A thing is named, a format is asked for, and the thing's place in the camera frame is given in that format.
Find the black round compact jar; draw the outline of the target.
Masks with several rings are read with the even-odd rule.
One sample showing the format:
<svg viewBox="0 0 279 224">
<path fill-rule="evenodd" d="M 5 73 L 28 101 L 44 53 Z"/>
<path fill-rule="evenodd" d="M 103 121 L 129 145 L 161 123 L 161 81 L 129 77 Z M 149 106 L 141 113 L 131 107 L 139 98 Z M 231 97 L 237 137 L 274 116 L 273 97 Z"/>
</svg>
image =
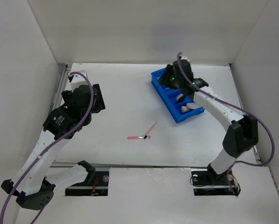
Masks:
<svg viewBox="0 0 279 224">
<path fill-rule="evenodd" d="M 186 99 L 186 96 L 184 94 L 179 94 L 177 97 L 176 97 L 176 104 L 179 104 L 181 102 L 183 102 L 184 100 Z"/>
</svg>

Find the beige round powder puff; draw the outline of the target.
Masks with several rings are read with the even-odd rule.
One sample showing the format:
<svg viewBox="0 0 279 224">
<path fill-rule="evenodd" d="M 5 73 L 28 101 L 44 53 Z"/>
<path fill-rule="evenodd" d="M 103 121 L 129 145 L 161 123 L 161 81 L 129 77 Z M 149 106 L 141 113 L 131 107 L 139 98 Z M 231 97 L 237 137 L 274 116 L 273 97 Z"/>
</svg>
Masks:
<svg viewBox="0 0 279 224">
<path fill-rule="evenodd" d="M 200 106 L 194 102 L 187 103 L 186 107 L 190 110 L 196 110 L 196 109 L 200 108 Z"/>
</svg>

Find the beige makeup sponge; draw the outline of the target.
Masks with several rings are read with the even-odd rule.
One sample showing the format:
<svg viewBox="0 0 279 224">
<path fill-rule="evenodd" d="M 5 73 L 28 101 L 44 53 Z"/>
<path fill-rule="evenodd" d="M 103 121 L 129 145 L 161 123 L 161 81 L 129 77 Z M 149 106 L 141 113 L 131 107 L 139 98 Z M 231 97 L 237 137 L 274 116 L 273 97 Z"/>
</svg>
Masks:
<svg viewBox="0 0 279 224">
<path fill-rule="evenodd" d="M 187 108 L 186 106 L 181 106 L 180 110 L 182 113 L 186 113 L 186 112 L 190 111 L 190 109 Z"/>
</svg>

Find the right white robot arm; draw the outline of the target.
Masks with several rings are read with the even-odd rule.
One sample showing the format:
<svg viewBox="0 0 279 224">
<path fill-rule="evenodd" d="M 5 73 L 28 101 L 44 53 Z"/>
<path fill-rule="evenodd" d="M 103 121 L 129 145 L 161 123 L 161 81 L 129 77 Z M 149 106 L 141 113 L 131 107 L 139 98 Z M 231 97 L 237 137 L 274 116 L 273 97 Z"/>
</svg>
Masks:
<svg viewBox="0 0 279 224">
<path fill-rule="evenodd" d="M 179 89 L 204 107 L 226 131 L 222 150 L 207 166 L 206 172 L 210 183 L 218 183 L 237 159 L 258 143 L 258 121 L 253 116 L 233 110 L 222 102 L 204 79 L 194 78 L 190 61 L 184 56 L 168 64 L 158 81 L 170 89 Z"/>
</svg>

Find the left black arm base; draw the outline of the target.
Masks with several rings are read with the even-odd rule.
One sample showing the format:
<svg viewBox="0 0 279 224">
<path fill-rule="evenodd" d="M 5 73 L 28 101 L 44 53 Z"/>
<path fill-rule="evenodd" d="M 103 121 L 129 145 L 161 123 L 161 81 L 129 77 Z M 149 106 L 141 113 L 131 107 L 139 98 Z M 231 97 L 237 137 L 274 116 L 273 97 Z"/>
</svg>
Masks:
<svg viewBox="0 0 279 224">
<path fill-rule="evenodd" d="M 109 167 L 96 167 L 90 179 L 65 189 L 65 196 L 108 196 Z"/>
</svg>

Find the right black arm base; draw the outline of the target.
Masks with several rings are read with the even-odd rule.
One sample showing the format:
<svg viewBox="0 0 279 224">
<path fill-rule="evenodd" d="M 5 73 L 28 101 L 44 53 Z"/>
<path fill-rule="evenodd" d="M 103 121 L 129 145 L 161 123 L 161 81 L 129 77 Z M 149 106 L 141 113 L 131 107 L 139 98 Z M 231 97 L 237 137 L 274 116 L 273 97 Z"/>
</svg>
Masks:
<svg viewBox="0 0 279 224">
<path fill-rule="evenodd" d="M 207 169 L 192 169 L 190 184 L 195 196 L 239 196 L 241 186 L 232 173 L 211 179 Z"/>
</svg>

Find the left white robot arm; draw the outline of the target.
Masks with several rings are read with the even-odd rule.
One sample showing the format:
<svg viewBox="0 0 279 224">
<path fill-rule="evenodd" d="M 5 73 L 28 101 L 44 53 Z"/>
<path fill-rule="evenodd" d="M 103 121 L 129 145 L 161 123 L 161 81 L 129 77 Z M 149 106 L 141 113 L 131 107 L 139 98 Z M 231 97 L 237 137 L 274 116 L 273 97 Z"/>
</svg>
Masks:
<svg viewBox="0 0 279 224">
<path fill-rule="evenodd" d="M 79 182 L 89 185 L 94 181 L 95 168 L 86 161 L 58 175 L 46 175 L 74 134 L 90 124 L 92 114 L 106 108 L 99 84 L 90 84 L 85 71 L 72 72 L 69 82 L 71 90 L 61 93 L 64 103 L 48 115 L 29 158 L 14 178 L 1 185 L 9 196 L 16 197 L 21 208 L 42 210 L 57 188 Z"/>
</svg>

